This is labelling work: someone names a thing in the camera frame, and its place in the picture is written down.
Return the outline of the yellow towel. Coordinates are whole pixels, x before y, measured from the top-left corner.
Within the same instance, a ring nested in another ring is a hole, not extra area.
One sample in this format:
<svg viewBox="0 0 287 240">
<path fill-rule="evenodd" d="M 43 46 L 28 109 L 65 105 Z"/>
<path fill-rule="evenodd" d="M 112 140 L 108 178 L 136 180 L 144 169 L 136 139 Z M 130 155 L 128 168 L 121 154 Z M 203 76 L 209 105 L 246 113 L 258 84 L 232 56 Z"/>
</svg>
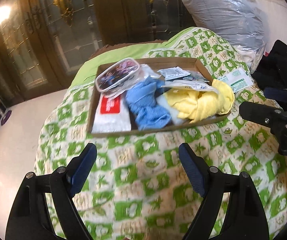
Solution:
<svg viewBox="0 0 287 240">
<path fill-rule="evenodd" d="M 212 80 L 210 86 L 215 87 L 219 94 L 164 87 L 167 90 L 164 97 L 168 105 L 178 112 L 177 118 L 190 120 L 191 123 L 228 114 L 235 101 L 233 90 L 217 79 Z"/>
</svg>

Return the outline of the clear bag of tissues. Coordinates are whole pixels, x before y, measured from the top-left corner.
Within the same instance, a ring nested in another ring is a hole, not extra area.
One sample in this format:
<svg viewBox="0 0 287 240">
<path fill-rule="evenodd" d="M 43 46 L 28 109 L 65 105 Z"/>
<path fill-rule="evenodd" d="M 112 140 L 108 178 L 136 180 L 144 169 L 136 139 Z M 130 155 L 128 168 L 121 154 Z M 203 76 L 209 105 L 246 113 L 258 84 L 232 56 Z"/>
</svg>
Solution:
<svg viewBox="0 0 287 240">
<path fill-rule="evenodd" d="M 163 85 L 165 88 L 174 88 L 174 89 L 191 89 L 197 92 L 214 92 L 219 94 L 219 91 L 205 82 L 196 81 L 196 80 L 174 80 L 174 81 L 165 81 Z"/>
</svg>

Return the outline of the white sachet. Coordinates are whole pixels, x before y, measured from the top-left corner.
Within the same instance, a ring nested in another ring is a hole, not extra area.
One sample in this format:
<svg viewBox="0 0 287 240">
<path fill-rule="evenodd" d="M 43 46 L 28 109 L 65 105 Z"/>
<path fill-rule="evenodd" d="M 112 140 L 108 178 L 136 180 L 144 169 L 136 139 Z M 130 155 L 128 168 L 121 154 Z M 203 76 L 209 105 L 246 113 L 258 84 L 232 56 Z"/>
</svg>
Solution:
<svg viewBox="0 0 287 240">
<path fill-rule="evenodd" d="M 182 77 L 189 76 L 191 74 L 190 72 L 183 70 L 179 66 L 172 67 L 172 68 L 166 68 L 166 69 L 160 69 L 157 72 L 161 74 L 166 81 L 179 79 Z"/>
</svg>

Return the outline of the red label wet wipes pack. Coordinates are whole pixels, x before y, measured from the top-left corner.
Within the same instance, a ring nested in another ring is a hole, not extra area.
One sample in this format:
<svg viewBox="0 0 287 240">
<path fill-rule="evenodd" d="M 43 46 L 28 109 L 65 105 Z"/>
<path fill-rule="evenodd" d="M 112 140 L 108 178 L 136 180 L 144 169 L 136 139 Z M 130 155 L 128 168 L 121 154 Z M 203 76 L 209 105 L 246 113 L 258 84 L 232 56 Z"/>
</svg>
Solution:
<svg viewBox="0 0 287 240">
<path fill-rule="evenodd" d="M 116 133 L 130 130 L 130 114 L 124 95 L 112 99 L 101 94 L 91 132 Z"/>
</svg>

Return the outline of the blue towel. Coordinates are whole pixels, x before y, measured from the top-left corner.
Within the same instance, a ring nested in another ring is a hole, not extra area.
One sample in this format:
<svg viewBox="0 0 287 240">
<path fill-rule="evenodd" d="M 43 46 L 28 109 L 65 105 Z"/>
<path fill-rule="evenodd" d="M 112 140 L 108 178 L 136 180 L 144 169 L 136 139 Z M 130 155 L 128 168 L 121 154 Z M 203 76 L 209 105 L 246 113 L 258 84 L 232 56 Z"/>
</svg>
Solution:
<svg viewBox="0 0 287 240">
<path fill-rule="evenodd" d="M 139 131 L 164 128 L 171 122 L 169 111 L 156 101 L 156 94 L 164 92 L 164 84 L 164 80 L 148 76 L 126 92 L 126 103 Z"/>
</svg>

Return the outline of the colourful clear pouch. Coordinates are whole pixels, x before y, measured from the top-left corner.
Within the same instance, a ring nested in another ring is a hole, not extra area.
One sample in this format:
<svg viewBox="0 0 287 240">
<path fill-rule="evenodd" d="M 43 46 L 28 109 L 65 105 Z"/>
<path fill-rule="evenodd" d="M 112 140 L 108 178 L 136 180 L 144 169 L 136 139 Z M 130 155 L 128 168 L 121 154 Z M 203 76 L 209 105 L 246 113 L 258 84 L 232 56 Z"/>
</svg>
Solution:
<svg viewBox="0 0 287 240">
<path fill-rule="evenodd" d="M 99 93 L 106 98 L 117 98 L 145 79 L 141 65 L 128 57 L 108 67 L 95 79 Z"/>
</svg>

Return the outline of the black garment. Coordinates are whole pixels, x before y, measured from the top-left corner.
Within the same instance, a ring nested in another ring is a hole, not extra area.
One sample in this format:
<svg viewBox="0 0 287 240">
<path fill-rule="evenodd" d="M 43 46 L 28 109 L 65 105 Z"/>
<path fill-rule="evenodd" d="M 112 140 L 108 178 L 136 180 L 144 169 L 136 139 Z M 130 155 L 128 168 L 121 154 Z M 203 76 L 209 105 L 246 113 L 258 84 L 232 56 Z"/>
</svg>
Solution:
<svg viewBox="0 0 287 240">
<path fill-rule="evenodd" d="M 287 45 L 276 40 L 267 56 L 260 60 L 252 74 L 258 87 L 287 89 Z"/>
</svg>

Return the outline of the green white small packet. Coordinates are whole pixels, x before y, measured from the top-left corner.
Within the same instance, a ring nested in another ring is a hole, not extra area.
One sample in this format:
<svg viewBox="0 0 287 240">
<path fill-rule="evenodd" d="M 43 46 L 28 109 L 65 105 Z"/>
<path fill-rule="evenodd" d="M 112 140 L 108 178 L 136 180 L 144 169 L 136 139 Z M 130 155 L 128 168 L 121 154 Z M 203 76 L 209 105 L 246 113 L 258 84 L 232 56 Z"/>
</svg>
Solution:
<svg viewBox="0 0 287 240">
<path fill-rule="evenodd" d="M 218 79 L 228 84 L 234 93 L 237 93 L 253 85 L 252 79 L 250 78 L 248 73 L 241 67 Z"/>
</svg>

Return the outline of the grey plastic wrapped pillow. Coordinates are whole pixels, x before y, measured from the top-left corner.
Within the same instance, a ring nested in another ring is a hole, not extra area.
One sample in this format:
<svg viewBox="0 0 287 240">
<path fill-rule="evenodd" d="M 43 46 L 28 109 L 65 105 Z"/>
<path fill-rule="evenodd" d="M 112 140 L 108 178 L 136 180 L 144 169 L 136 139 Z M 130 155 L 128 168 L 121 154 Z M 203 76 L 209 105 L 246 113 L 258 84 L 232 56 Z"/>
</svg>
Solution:
<svg viewBox="0 0 287 240">
<path fill-rule="evenodd" d="M 227 40 L 253 72 L 265 50 L 265 26 L 256 0 L 182 0 L 196 26 Z"/>
</svg>

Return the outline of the green white patterned quilt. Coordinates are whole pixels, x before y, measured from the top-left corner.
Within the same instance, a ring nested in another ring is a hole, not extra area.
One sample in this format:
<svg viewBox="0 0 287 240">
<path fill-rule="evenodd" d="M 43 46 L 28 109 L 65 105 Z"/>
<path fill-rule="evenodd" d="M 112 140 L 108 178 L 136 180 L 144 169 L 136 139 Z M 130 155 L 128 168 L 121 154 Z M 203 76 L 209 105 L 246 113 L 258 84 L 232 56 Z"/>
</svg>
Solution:
<svg viewBox="0 0 287 240">
<path fill-rule="evenodd" d="M 85 62 L 63 101 L 45 120 L 35 158 L 38 175 L 67 165 L 90 142 L 98 154 L 75 206 L 94 239 L 181 239 L 202 198 L 195 193 L 178 158 L 187 142 L 196 155 L 222 172 L 250 174 L 275 237 L 287 222 L 287 156 L 269 129 L 244 121 L 244 101 L 276 106 L 253 85 L 238 92 L 223 121 L 173 132 L 93 138 L 87 131 L 97 69 L 125 57 L 193 57 L 219 78 L 247 65 L 222 37 L 205 28 L 185 29 L 164 43 L 111 50 Z"/>
</svg>

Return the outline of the wooden glass door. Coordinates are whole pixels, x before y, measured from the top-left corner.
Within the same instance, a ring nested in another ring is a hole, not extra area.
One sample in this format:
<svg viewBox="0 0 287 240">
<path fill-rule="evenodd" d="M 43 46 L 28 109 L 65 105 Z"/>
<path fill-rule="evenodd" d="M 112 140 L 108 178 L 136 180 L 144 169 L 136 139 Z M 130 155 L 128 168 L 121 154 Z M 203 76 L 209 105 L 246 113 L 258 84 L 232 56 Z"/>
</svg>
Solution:
<svg viewBox="0 0 287 240">
<path fill-rule="evenodd" d="M 68 87 L 104 46 L 168 40 L 192 19 L 181 0 L 0 0 L 0 99 Z"/>
</svg>

